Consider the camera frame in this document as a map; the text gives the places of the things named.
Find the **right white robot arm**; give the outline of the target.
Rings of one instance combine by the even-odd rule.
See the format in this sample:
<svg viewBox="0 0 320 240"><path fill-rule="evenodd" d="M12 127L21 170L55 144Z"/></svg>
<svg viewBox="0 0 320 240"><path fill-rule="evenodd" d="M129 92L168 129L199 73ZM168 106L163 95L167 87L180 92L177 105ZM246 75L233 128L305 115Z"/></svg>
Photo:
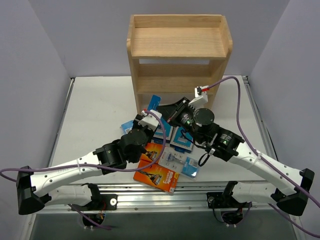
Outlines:
<svg viewBox="0 0 320 240"><path fill-rule="evenodd" d="M169 125L189 133L210 156L241 166L264 179L255 183L229 181L219 204L230 208L249 202L274 204L287 214L303 214L315 176L312 170L292 168L252 150L241 136L216 124L210 109L195 109L185 97L173 104L157 106L156 110Z"/></svg>

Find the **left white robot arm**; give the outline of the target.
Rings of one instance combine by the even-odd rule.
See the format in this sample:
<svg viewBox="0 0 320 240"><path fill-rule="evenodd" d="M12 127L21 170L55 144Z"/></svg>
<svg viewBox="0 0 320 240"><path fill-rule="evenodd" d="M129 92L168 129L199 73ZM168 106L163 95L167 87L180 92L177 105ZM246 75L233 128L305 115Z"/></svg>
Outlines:
<svg viewBox="0 0 320 240"><path fill-rule="evenodd" d="M128 133L82 157L47 168L19 168L16 178L19 215L62 204L97 209L102 202L97 185L71 186L71 183L115 172L129 172L127 164L139 162L147 153L146 146L157 128L163 126L161 117L162 114L155 110L142 111L136 115Z"/></svg>

